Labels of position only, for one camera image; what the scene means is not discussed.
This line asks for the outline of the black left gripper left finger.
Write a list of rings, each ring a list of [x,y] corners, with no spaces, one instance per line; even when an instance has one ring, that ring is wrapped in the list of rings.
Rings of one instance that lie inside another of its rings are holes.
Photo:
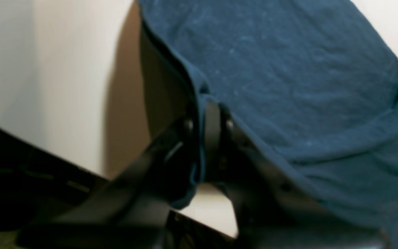
[[[161,132],[114,180],[79,207],[28,226],[27,249],[161,249],[172,207],[190,202],[203,177],[197,119],[184,116]]]

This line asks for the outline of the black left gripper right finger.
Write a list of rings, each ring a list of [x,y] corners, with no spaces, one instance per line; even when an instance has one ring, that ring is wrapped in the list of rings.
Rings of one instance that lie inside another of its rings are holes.
[[[236,216],[234,249],[388,249],[378,229],[330,213],[270,162],[223,104],[204,111],[204,180],[223,186]]]

